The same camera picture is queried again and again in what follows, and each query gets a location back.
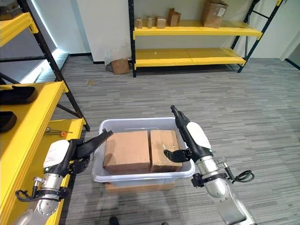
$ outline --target small cardboard box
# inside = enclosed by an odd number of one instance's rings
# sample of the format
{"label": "small cardboard box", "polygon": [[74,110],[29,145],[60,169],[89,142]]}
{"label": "small cardboard box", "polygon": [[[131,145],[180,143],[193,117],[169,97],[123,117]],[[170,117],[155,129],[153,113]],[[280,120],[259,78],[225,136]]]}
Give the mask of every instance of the small cardboard box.
{"label": "small cardboard box", "polygon": [[165,28],[165,18],[163,16],[156,16],[155,17],[155,25],[157,28],[163,29]]}
{"label": "small cardboard box", "polygon": [[136,28],[141,29],[143,27],[143,20],[141,18],[137,18],[135,20],[135,26]]}
{"label": "small cardboard box", "polygon": [[152,130],[150,132],[151,141],[151,172],[176,172],[182,167],[182,163],[174,163],[169,160],[164,150],[179,150],[177,137],[174,130]]}
{"label": "small cardboard box", "polygon": [[114,133],[106,140],[103,167],[113,175],[150,172],[148,132]]}
{"label": "small cardboard box", "polygon": [[123,58],[120,60],[112,61],[112,69],[114,74],[128,74],[129,73],[128,59]]}
{"label": "small cardboard box", "polygon": [[203,26],[219,28],[227,7],[222,0],[206,0],[201,20]]}
{"label": "small cardboard box", "polygon": [[175,12],[174,8],[169,9],[167,22],[170,27],[176,27],[180,21],[181,13]]}
{"label": "small cardboard box", "polygon": [[148,15],[147,16],[147,27],[150,29],[153,26],[153,18],[152,16]]}

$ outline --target yellow shelf board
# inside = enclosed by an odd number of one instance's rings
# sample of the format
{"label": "yellow shelf board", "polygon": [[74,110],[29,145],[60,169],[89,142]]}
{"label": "yellow shelf board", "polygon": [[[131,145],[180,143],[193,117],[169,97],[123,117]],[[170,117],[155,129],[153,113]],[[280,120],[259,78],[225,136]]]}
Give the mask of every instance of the yellow shelf board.
{"label": "yellow shelf board", "polygon": [[[4,211],[1,214],[1,224],[9,225],[13,222],[27,209],[28,203],[20,202],[17,200],[14,192],[16,190],[28,190],[31,194],[33,178],[36,176],[43,177],[43,163],[51,143],[66,139],[78,139],[81,136],[81,131],[83,128],[84,119],[71,119],[71,120],[54,120],[50,121],[48,126],[57,130],[66,130],[72,133],[67,133],[66,137],[61,137],[60,135],[44,135],[37,151],[35,152],[32,161],[28,162],[30,165],[22,182],[20,185],[16,186],[9,196],[9,202],[7,202]],[[67,187],[70,176],[67,175],[62,186]],[[56,212],[51,215],[46,223],[46,225],[58,225],[60,219],[60,213],[63,205],[63,200],[59,203]]]}
{"label": "yellow shelf board", "polygon": [[249,27],[244,22],[223,21],[220,28],[203,27],[198,20],[181,20],[176,27],[166,26],[158,29],[155,26],[148,28],[146,21],[143,21],[142,28],[136,28],[134,36],[153,36],[153,35],[234,35],[234,36],[257,36],[263,33]]}
{"label": "yellow shelf board", "polygon": [[244,64],[245,60],[227,48],[138,49],[135,67]]}
{"label": "yellow shelf board", "polygon": [[38,33],[38,29],[33,22],[30,13],[22,13],[12,20],[4,20],[0,22],[0,47],[13,39],[27,27],[30,31]]}
{"label": "yellow shelf board", "polygon": [[[34,86],[38,97],[30,104],[0,107],[1,111],[13,111],[17,116],[15,126],[0,134],[1,215],[6,210],[9,197],[14,194],[26,175],[63,91],[68,91],[64,82],[14,85]],[[0,89],[11,89],[11,86],[0,85]]]}

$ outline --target brown cardboard box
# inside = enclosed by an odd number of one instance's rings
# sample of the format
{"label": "brown cardboard box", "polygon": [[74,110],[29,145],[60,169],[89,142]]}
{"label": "brown cardboard box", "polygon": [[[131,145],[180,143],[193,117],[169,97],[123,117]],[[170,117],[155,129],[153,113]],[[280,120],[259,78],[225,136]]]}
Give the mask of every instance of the brown cardboard box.
{"label": "brown cardboard box", "polygon": [[173,187],[174,187],[174,182],[171,184],[154,184],[154,185],[143,185],[143,186],[123,186],[123,187],[117,187],[110,183],[105,184],[105,189],[110,194],[139,193],[139,192],[146,192],[146,191],[163,191],[163,190],[170,190]]}
{"label": "brown cardboard box", "polygon": [[152,26],[153,26],[153,18],[152,18],[152,16],[148,15],[147,16],[147,27],[152,28]]}
{"label": "brown cardboard box", "polygon": [[165,28],[165,18],[163,16],[156,16],[155,25],[157,28]]}
{"label": "brown cardboard box", "polygon": [[128,59],[120,59],[112,61],[112,69],[114,74],[128,74],[129,64]]}
{"label": "brown cardboard box", "polygon": [[219,28],[228,5],[222,0],[206,0],[202,13],[204,27]]}
{"label": "brown cardboard box", "polygon": [[181,13],[175,12],[174,8],[169,9],[168,24],[170,27],[176,27],[180,21]]}
{"label": "brown cardboard box", "polygon": [[169,160],[164,150],[176,151],[179,149],[174,130],[152,130],[151,140],[151,172],[176,172],[182,167],[182,163],[174,163]]}
{"label": "brown cardboard box", "polygon": [[136,21],[135,21],[135,26],[136,28],[140,29],[143,27],[143,21],[141,18],[137,18]]}
{"label": "brown cardboard box", "polygon": [[150,172],[148,132],[114,133],[106,141],[103,167],[113,175]]}

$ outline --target plastic storage bin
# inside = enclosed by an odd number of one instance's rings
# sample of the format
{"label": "plastic storage bin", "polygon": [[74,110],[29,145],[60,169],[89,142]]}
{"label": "plastic storage bin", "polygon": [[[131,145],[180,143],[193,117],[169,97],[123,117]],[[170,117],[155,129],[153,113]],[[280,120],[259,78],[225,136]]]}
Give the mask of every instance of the plastic storage bin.
{"label": "plastic storage bin", "polygon": [[[175,125],[174,117],[164,118],[143,118],[143,119],[114,119],[105,120],[101,123],[99,134],[103,129],[111,130],[115,133],[129,132],[137,130],[175,130],[178,145],[180,149],[186,149],[187,146],[181,138],[179,130]],[[184,162],[178,172],[159,172],[146,174],[128,174],[111,175],[104,167],[104,153],[106,143],[103,143],[96,151],[93,157],[92,178],[96,182],[110,182],[116,186],[140,186],[151,184],[169,184],[178,178],[190,177],[195,172],[195,164],[192,160]]]}

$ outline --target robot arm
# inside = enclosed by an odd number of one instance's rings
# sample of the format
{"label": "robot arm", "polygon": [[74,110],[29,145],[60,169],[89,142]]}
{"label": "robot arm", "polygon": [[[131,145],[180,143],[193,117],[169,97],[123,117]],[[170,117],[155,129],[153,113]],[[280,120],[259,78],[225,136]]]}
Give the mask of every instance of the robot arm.
{"label": "robot arm", "polygon": [[[164,150],[164,154],[173,162],[185,162],[190,159],[194,161],[200,171],[200,174],[193,175],[194,187],[205,187],[227,225],[256,225],[255,219],[236,196],[232,183],[226,178],[228,175],[232,182],[249,182],[254,179],[252,172],[245,171],[234,177],[224,158],[219,161],[213,159],[211,145],[201,127],[197,123],[190,122],[175,106],[172,105],[171,110],[188,148],[174,152]],[[220,171],[220,165],[227,174]]]}
{"label": "robot arm", "polygon": [[27,191],[15,192],[19,201],[28,202],[29,205],[14,225],[45,224],[57,210],[59,201],[68,196],[67,188],[61,187],[63,178],[67,174],[83,172],[89,164],[90,154],[112,134],[112,131],[104,129],[103,133],[87,142],[72,139],[52,143],[44,161],[44,178],[34,178],[31,196]]}

